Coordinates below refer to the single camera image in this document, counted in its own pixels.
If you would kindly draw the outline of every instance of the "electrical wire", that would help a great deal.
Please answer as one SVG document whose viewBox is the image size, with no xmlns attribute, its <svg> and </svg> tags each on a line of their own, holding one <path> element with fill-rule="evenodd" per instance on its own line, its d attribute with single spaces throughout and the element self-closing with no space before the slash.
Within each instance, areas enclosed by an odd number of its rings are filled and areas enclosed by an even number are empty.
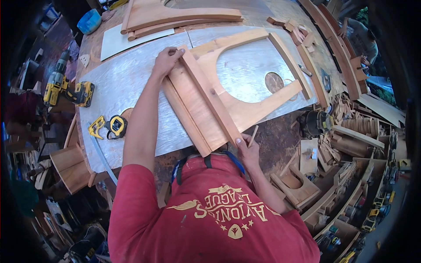
<svg viewBox="0 0 421 263">
<path fill-rule="evenodd" d="M 73 245 L 71 245 L 71 246 L 70 246 L 70 248 L 69 248 L 69 250 L 68 250 L 67 252 L 70 252 L 70 250 L 72 249 L 72 247 L 73 247 L 74 245 L 76 245 L 77 243 L 79 243 L 79 242 L 82 242 L 82 241 L 88 241 L 88 242 L 90 242 L 89 240 L 84 240 L 84 238 L 88 235 L 89 229 L 90 229 L 91 227 L 96 227 L 96 228 L 98 228 L 98 229 L 101 231 L 101 234 L 104 236 L 104 238 L 106 237 L 106 236 L 105 236 L 105 233 L 104 233 L 104 231 L 102 231 L 102 229 L 100 229 L 100 228 L 99 228 L 99 227 L 97 227 L 97 226 L 92 225 L 92 226 L 88 227 L 88 229 L 86 230 L 86 234 L 85 234 L 85 236 L 84 236 L 81 240 L 79 240 L 78 242 L 76 242 L 76 243 L 74 243 Z"/>
</svg>

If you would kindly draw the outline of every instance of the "black strap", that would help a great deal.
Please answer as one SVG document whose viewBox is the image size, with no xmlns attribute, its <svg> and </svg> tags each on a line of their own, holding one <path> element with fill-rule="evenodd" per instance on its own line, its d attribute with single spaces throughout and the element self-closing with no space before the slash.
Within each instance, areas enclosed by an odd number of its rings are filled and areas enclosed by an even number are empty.
<svg viewBox="0 0 421 263">
<path fill-rule="evenodd" d="M 181 170 L 183 170 L 183 166 L 186 164 L 187 162 L 187 157 L 180 160 L 179 162 L 179 167 L 177 168 L 177 174 L 176 174 L 176 179 L 177 179 L 177 184 L 180 186 L 182 181 L 181 181 Z"/>
<path fill-rule="evenodd" d="M 206 168 L 211 169 L 212 168 L 212 164 L 210 163 L 211 155 L 204 157 L 203 160 L 205 161 Z"/>
</svg>

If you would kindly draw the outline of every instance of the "person in background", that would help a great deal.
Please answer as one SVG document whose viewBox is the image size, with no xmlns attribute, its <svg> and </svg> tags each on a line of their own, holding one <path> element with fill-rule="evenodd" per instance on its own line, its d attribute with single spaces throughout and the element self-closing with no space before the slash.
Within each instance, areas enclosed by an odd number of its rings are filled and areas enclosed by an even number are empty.
<svg viewBox="0 0 421 263">
<path fill-rule="evenodd" d="M 355 55 L 361 56 L 361 64 L 370 66 L 374 63 L 378 54 L 376 39 L 381 36 L 380 30 L 376 26 L 371 26 L 368 29 L 361 22 L 345 17 L 338 36 L 346 37 L 347 26 L 354 30 L 348 39 Z"/>
<path fill-rule="evenodd" d="M 158 208 L 158 96 L 184 52 L 168 47 L 158 54 L 130 116 L 109 224 L 111 261 L 318 263 L 316 242 L 264 176 L 259 145 L 250 135 L 235 140 L 242 165 L 228 151 L 179 161 L 171 197 Z"/>
</svg>

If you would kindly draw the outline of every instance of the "circular cutout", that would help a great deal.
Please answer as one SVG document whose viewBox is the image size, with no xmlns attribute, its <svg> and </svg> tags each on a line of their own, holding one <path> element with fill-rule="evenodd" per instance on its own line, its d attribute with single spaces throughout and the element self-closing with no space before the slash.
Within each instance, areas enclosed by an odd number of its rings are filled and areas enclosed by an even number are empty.
<svg viewBox="0 0 421 263">
<path fill-rule="evenodd" d="M 264 77 L 264 82 L 266 84 L 266 88 L 274 94 L 278 90 L 284 87 L 284 82 L 282 78 L 275 72 L 269 72 Z"/>
</svg>

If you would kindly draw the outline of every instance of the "man's hand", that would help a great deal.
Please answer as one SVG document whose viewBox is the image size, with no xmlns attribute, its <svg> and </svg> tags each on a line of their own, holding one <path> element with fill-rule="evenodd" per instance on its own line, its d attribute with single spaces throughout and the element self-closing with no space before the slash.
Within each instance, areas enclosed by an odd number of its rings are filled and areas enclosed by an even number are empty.
<svg viewBox="0 0 421 263">
<path fill-rule="evenodd" d="M 361 64 L 364 64 L 366 66 L 371 65 L 371 63 L 367 60 L 367 56 L 361 56 Z"/>
<path fill-rule="evenodd" d="M 152 69 L 152 75 L 156 74 L 163 78 L 173 70 L 177 60 L 184 54 L 184 49 L 177 50 L 176 47 L 167 47 L 159 52 L 155 59 L 155 65 Z"/>
<path fill-rule="evenodd" d="M 250 142 L 251 136 L 248 134 L 241 134 L 244 141 L 240 138 L 235 139 L 235 143 L 238 147 L 238 158 L 245 166 L 248 173 L 254 173 L 256 170 L 260 170 L 259 166 L 259 145 L 254 140 Z"/>
<path fill-rule="evenodd" d="M 341 29 L 338 32 L 338 36 L 340 36 L 341 38 L 345 38 L 346 37 L 346 27 L 342 26 Z"/>
</svg>

